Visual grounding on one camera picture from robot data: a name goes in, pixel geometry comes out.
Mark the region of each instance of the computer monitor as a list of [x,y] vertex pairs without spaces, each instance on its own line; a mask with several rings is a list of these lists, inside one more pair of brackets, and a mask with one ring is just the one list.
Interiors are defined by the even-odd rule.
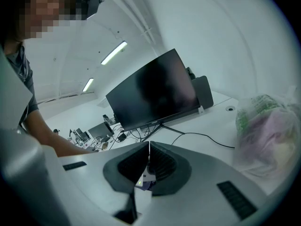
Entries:
[[76,130],[76,132],[77,132],[77,134],[82,134],[83,132],[81,131],[81,129],[80,128],[78,128],[77,130]]
[[85,132],[81,133],[79,137],[83,142],[87,142],[90,139]]
[[200,107],[175,49],[136,71],[106,97],[124,130],[170,121]]
[[91,134],[91,136],[93,136],[94,138],[96,138],[96,137],[104,138],[107,135],[109,135],[111,137],[112,135],[114,135],[114,132],[112,131],[112,129],[110,128],[110,126],[107,122],[101,123],[91,129],[89,129],[88,131]]

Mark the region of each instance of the white wall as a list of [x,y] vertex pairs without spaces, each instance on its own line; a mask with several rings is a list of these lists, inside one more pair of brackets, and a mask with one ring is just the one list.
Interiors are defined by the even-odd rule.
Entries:
[[39,104],[39,110],[43,118],[48,120],[59,113],[95,99],[97,99],[95,93],[83,94]]
[[113,111],[110,107],[103,109],[97,106],[99,103],[100,100],[96,99],[76,106],[47,119],[46,123],[52,130],[60,130],[59,135],[64,138],[69,136],[69,129],[74,130],[80,128],[83,132],[87,131],[103,123],[104,114],[109,117],[113,115]]
[[300,48],[270,0],[144,0],[167,50],[234,98],[300,83]]

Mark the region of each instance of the electronic equipment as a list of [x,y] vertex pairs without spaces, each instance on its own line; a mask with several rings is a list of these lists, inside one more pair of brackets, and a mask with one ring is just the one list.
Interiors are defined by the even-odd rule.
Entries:
[[213,106],[213,97],[207,77],[201,76],[192,80],[192,85],[197,94],[199,104],[204,109]]
[[119,120],[117,119],[117,116],[115,115],[115,113],[114,113],[114,119],[115,119],[116,124],[119,123]]
[[109,126],[109,124],[107,122],[101,123],[91,129],[88,130],[89,133],[91,134],[91,136],[93,136],[94,138],[96,137],[106,137],[108,136],[112,136],[114,135],[114,132],[112,131],[111,127]]
[[164,123],[200,107],[175,49],[136,71],[106,97],[125,131]]
[[79,137],[84,143],[87,142],[88,140],[90,140],[90,137],[87,137],[87,135],[85,133],[81,133],[79,135]]
[[76,132],[77,132],[77,134],[79,134],[79,135],[83,133],[83,132],[81,131],[81,129],[79,129],[79,128],[76,130]]
[[88,140],[90,140],[91,138],[90,138],[89,134],[86,131],[84,133],[86,134]]
[[103,138],[100,142],[101,142],[101,143],[102,143],[102,142],[107,142],[109,139],[110,139],[109,137],[105,137],[105,138]]
[[79,135],[77,134],[77,132],[76,132],[75,130],[73,130],[73,133],[74,133],[74,135],[75,135],[75,141],[76,141],[78,144],[80,144],[80,137],[79,137]]
[[189,67],[187,67],[186,70],[187,70],[187,73],[188,73],[190,79],[191,79],[191,80],[194,80],[194,79],[196,78],[196,76],[195,76],[195,74],[192,72],[192,70],[191,70]]
[[119,137],[118,137],[118,140],[120,141],[120,142],[122,142],[122,141],[124,141],[125,139],[126,139],[126,135],[124,134],[124,133],[122,133]]
[[87,20],[97,12],[100,3],[101,0],[76,0],[70,19]]
[[103,119],[105,122],[110,123],[110,119],[108,118],[107,115],[103,115]]

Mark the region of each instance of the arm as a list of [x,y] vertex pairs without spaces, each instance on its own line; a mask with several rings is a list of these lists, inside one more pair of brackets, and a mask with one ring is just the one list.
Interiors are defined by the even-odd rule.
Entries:
[[36,138],[41,145],[48,145],[54,148],[58,157],[89,153],[53,133],[45,123],[39,110],[31,112],[27,116],[26,120],[24,121],[24,126],[29,134]]

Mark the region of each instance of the gray t-shirt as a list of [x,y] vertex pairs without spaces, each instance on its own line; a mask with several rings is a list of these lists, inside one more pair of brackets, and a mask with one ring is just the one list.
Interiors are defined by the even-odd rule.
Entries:
[[32,70],[29,66],[29,61],[25,57],[25,48],[24,45],[20,46],[20,49],[17,53],[7,55],[6,58],[10,62],[12,68],[19,76],[20,80],[24,83],[24,85],[28,88],[28,90],[32,93],[32,98],[28,103],[19,125],[26,119],[27,115],[31,112],[38,110],[38,104],[34,95],[34,88],[33,88],[33,80],[32,80]]

